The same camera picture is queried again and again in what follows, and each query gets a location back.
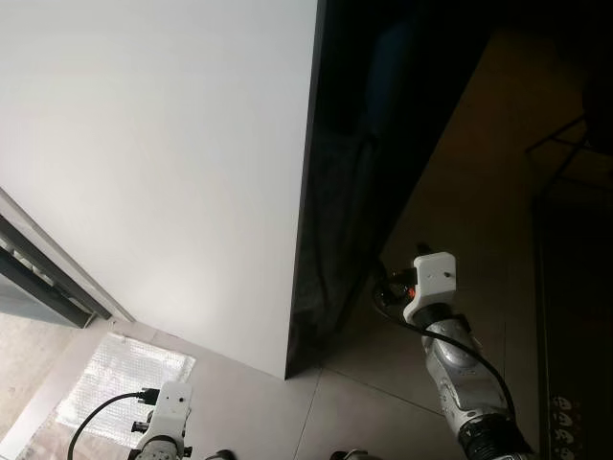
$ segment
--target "bubble wrap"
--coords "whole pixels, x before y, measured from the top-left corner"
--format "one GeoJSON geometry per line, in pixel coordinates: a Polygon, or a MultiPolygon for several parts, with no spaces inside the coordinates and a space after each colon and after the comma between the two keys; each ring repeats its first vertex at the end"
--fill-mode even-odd
{"type": "MultiPolygon", "coordinates": [[[[106,400],[142,388],[160,388],[165,381],[186,381],[195,359],[109,333],[92,356],[79,382],[57,407],[56,421],[77,428],[106,400]]],[[[88,424],[86,432],[134,448],[141,433],[130,433],[133,422],[145,422],[152,406],[136,398],[112,403],[88,424]]]]}

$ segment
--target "cable connector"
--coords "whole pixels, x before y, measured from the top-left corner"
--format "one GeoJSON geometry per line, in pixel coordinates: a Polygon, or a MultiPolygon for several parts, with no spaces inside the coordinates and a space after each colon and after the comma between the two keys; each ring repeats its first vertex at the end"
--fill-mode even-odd
{"type": "Polygon", "coordinates": [[[160,396],[160,390],[156,388],[143,388],[143,391],[138,394],[138,402],[141,404],[155,405],[158,396],[160,396]]]}

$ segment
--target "black cable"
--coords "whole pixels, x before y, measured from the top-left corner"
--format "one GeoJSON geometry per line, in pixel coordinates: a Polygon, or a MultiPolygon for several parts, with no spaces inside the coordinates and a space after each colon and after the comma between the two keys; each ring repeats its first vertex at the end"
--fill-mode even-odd
{"type": "Polygon", "coordinates": [[[507,409],[509,410],[510,414],[511,414],[511,419],[515,420],[515,404],[513,403],[513,398],[511,396],[511,391],[509,390],[507,384],[505,383],[505,380],[502,378],[502,376],[498,373],[498,371],[496,370],[496,368],[491,365],[491,363],[485,359],[483,356],[479,355],[479,352],[476,352],[475,350],[471,349],[470,347],[467,347],[464,343],[459,342],[458,340],[455,340],[453,338],[447,337],[446,335],[442,335],[440,333],[433,333],[432,331],[427,331],[426,329],[421,329],[418,328],[417,326],[414,326],[412,324],[406,323],[404,321],[400,321],[397,318],[394,318],[391,314],[387,313],[386,311],[384,311],[381,306],[379,306],[379,304],[377,302],[374,302],[375,304],[375,310],[376,312],[378,312],[379,314],[383,315],[385,318],[387,318],[388,320],[392,321],[393,323],[408,329],[409,331],[412,331],[414,333],[417,333],[419,335],[425,335],[426,337],[431,337],[431,338],[436,338],[438,340],[441,340],[443,342],[447,342],[450,345],[453,345],[454,347],[459,348],[460,350],[462,350],[463,352],[465,352],[467,355],[474,357],[477,361],[479,361],[481,364],[483,364],[483,366],[488,369],[488,371],[496,378],[496,381],[498,382],[498,384],[500,385],[500,389],[502,390],[504,396],[505,396],[505,400],[507,401],[507,409]]]}
{"type": "Polygon", "coordinates": [[[77,439],[79,438],[81,432],[85,429],[87,424],[89,424],[91,420],[94,417],[96,417],[96,414],[98,414],[101,410],[103,410],[108,405],[114,403],[115,401],[124,400],[126,398],[143,398],[143,395],[144,395],[143,392],[125,393],[124,395],[119,395],[119,396],[116,396],[115,398],[111,398],[107,402],[103,402],[98,407],[96,407],[96,409],[94,409],[94,411],[91,414],[89,414],[85,420],[83,420],[83,423],[80,424],[79,428],[77,428],[77,431],[75,431],[75,434],[73,435],[73,439],[70,441],[70,446],[68,447],[68,455],[67,455],[68,460],[73,460],[73,451],[75,450],[75,443],[77,442],[77,439]]]}

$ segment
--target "white wall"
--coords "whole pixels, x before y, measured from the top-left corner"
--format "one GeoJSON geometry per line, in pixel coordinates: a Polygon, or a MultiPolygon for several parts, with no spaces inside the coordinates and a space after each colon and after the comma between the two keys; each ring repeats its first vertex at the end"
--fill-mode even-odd
{"type": "Polygon", "coordinates": [[[315,10],[0,3],[0,187],[137,320],[276,376],[315,10]]]}

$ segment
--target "black mat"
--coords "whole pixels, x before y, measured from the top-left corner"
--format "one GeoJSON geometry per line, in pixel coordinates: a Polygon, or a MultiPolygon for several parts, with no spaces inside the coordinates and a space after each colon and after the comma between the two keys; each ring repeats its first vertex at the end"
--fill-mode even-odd
{"type": "Polygon", "coordinates": [[[613,200],[566,189],[535,205],[541,326],[541,454],[611,455],[613,200]]]}

